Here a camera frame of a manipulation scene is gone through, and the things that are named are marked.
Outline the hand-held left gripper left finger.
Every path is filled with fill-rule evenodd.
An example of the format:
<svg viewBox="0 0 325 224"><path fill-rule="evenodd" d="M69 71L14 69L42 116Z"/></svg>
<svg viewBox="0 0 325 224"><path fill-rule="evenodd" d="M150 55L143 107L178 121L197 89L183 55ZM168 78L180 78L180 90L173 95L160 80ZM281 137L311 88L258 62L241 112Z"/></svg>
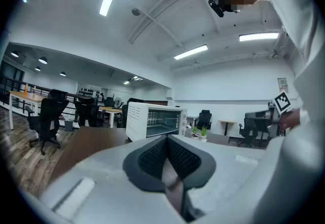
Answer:
<svg viewBox="0 0 325 224"><path fill-rule="evenodd" d="M129 181L147 192L164 192L163 167L168 157L167 137L161 136L129 153L122 168Z"/></svg>

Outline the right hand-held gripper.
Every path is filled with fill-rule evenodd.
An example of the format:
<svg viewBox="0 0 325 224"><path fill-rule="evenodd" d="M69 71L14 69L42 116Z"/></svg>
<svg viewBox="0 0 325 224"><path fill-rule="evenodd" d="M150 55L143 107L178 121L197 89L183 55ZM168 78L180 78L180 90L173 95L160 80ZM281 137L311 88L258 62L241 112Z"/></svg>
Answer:
<svg viewBox="0 0 325 224"><path fill-rule="evenodd" d="M282 91L274 99L269 101L268 108L270 112L269 119L271 125L280 123L282 115L291 107L291 102L285 91Z"/></svg>

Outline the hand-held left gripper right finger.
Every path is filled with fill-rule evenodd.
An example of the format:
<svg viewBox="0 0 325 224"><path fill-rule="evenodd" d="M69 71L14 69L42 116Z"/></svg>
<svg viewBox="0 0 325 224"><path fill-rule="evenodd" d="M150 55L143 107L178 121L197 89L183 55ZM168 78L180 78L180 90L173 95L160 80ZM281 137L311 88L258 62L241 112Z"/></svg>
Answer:
<svg viewBox="0 0 325 224"><path fill-rule="evenodd" d="M212 155L173 135L167 135L167 157L184 189L203 187L216 170Z"/></svg>

